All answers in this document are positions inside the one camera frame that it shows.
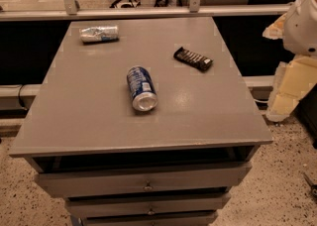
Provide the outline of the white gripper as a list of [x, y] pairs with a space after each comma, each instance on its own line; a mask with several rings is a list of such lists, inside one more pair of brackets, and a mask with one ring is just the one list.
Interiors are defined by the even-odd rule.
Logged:
[[267, 119], [281, 122], [317, 84], [317, 0], [295, 0], [263, 36], [283, 38], [284, 47], [296, 54], [291, 62], [278, 65], [268, 99]]

